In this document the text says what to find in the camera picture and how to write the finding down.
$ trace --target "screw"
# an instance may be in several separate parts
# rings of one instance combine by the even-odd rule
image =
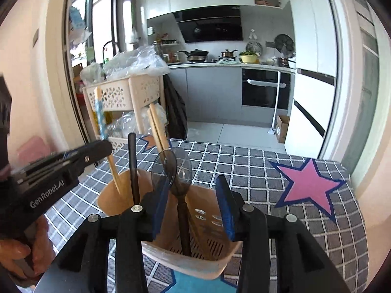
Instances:
[[[297,217],[292,214],[287,215],[286,218],[287,218],[287,221],[289,221],[290,223],[295,223],[297,221]]]
[[[242,208],[243,208],[243,210],[246,211],[246,212],[252,212],[252,211],[254,211],[254,206],[253,206],[253,205],[244,204]]]
[[[140,212],[143,210],[143,207],[141,205],[134,205],[132,206],[132,211],[133,212]]]
[[[92,214],[92,215],[89,215],[89,217],[88,217],[88,221],[91,223],[96,222],[98,219],[99,219],[99,216],[97,214]]]

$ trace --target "tile floor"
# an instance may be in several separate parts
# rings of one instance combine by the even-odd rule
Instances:
[[[189,141],[286,153],[284,144],[278,143],[275,135],[267,133],[270,128],[205,122],[188,122],[187,126]]]

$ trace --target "gray lower cabinet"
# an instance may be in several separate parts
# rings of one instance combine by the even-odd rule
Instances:
[[[187,68],[189,121],[229,122],[240,119],[242,69],[240,67]]]
[[[169,73],[169,77],[171,79],[171,82],[173,83],[175,90],[179,93],[179,95],[182,97],[183,101],[185,102],[186,112],[187,112],[188,95],[187,95],[186,69],[185,68],[171,69],[171,72]]]

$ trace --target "checkered tablecloth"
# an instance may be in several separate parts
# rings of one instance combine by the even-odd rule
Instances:
[[[368,248],[365,226],[353,190],[347,185],[330,194],[337,217],[337,225],[311,203],[274,208],[288,181],[269,161],[300,167],[304,158],[275,152],[221,146],[171,139],[171,144],[189,152],[193,167],[193,184],[215,187],[218,175],[225,175],[232,190],[239,192],[246,203],[274,216],[292,213],[305,223],[352,292],[362,292],[368,276]],[[158,154],[156,147],[142,153],[146,142],[137,142],[138,167],[149,170]],[[128,146],[115,152],[117,170],[128,169]],[[341,164],[317,160],[320,173],[333,179],[349,181],[348,172]],[[107,162],[59,200],[47,213],[50,223],[49,236],[56,252],[69,240],[74,231],[92,213],[105,216],[97,206],[97,197],[103,187],[112,180]],[[275,243],[270,240],[270,292],[276,292],[277,268]],[[241,250],[232,257],[223,272],[225,281],[236,285],[241,263]],[[115,292],[115,240],[110,242],[108,263],[108,292]],[[145,274],[149,292],[160,293],[173,283],[171,270],[144,256]]]

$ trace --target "built-in oven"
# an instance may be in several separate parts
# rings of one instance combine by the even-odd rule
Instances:
[[[242,106],[275,107],[278,72],[243,69],[242,76]],[[290,91],[291,76],[290,74],[281,73],[278,109],[288,110]]]

